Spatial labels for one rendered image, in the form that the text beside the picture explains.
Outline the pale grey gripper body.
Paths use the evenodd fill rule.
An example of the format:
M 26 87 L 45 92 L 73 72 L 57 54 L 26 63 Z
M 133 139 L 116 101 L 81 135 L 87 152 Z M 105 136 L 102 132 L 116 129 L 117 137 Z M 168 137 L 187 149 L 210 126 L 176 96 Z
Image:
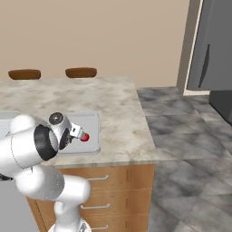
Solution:
M 76 125 L 74 127 L 74 137 L 79 139 L 79 140 L 83 140 L 84 139 L 84 131 L 82 129 L 82 127 Z

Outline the grey tupperware container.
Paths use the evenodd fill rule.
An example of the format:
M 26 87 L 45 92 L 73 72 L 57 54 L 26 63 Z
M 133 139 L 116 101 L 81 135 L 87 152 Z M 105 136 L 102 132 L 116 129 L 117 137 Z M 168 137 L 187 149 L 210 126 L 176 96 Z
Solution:
M 76 155 L 97 153 L 101 149 L 101 119 L 96 111 L 55 112 L 48 117 L 48 123 L 58 137 L 61 147 L 60 154 Z M 74 137 L 74 127 L 82 127 L 90 138 L 88 141 L 81 141 Z

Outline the brown round stool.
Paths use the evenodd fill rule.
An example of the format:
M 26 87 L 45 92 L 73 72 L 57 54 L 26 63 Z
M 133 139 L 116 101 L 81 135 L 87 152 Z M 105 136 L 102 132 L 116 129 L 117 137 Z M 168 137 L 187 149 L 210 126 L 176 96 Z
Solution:
M 69 78 L 93 78 L 97 75 L 97 69 L 93 67 L 68 68 L 65 74 Z
M 39 80 L 41 71 L 35 69 L 11 70 L 8 75 L 13 80 Z

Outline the wooden drawer front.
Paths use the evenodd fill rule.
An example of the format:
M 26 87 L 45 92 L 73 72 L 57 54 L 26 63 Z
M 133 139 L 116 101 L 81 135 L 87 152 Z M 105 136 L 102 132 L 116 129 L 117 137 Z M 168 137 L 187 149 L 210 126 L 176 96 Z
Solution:
M 91 228 L 109 225 L 108 229 L 92 230 L 92 232 L 147 232 L 149 215 L 85 217 L 84 220 Z
M 103 206 L 110 203 L 109 208 L 84 210 L 84 216 L 123 216 L 148 214 L 150 210 L 151 190 L 130 189 L 118 191 L 106 191 L 92 193 L 89 200 L 84 203 L 85 207 Z
M 109 179 L 91 181 L 92 191 L 113 191 L 126 189 L 151 189 L 155 165 L 142 164 L 115 167 L 72 168 L 62 169 L 62 174 L 83 178 L 101 178 L 109 175 Z

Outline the grey fridge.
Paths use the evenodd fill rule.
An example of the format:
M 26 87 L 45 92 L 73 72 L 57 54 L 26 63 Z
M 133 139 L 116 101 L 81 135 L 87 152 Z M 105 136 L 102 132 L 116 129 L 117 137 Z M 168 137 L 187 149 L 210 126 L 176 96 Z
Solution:
M 209 104 L 232 125 L 232 0 L 203 0 L 187 89 L 210 91 Z

